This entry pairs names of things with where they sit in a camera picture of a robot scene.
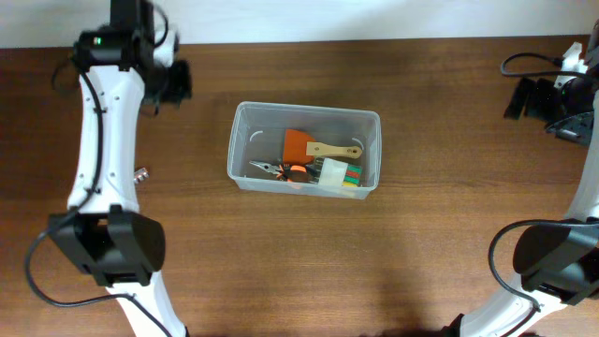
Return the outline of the orange scraper wooden handle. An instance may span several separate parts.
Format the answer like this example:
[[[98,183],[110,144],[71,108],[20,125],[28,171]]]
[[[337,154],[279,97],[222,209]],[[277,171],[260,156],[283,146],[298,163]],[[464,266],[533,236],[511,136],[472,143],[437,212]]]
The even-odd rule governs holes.
[[[292,165],[311,163],[316,157],[360,158],[362,150],[358,146],[334,146],[316,141],[309,134],[296,129],[285,131],[283,162]]]

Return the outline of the orange black needle-nose pliers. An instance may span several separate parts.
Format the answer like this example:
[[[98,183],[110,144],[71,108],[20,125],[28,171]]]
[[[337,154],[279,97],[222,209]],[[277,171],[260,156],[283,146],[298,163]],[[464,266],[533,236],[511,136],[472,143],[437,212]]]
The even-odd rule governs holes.
[[[277,180],[287,183],[316,183],[320,176],[320,171],[311,166],[274,165],[261,161],[250,161],[249,164],[275,175]]]

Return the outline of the clear case coloured bits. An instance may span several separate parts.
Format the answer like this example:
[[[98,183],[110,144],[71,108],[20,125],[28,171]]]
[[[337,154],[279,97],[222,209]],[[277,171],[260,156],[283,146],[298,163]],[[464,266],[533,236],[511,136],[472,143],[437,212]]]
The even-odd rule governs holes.
[[[362,168],[327,157],[317,157],[313,162],[314,181],[334,187],[358,187]]]

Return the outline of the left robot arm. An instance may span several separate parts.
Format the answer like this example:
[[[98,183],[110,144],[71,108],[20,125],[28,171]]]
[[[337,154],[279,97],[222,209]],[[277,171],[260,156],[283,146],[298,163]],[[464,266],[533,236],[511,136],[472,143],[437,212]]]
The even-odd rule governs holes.
[[[143,106],[180,105],[192,95],[179,36],[157,27],[163,9],[146,0],[114,1],[110,20],[80,34],[71,63],[78,73],[82,125],[67,210],[44,232],[82,273],[116,300],[138,336],[184,336],[164,283],[166,237],[139,211],[134,172]]]

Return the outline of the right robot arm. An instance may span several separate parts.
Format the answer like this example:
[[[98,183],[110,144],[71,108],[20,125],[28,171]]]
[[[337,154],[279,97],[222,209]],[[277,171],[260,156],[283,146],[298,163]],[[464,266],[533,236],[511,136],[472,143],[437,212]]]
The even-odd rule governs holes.
[[[577,192],[563,220],[518,221],[493,237],[488,263],[500,288],[444,336],[524,336],[543,317],[598,297],[598,32],[546,60],[554,70],[517,74],[504,118],[536,118],[587,147]]]

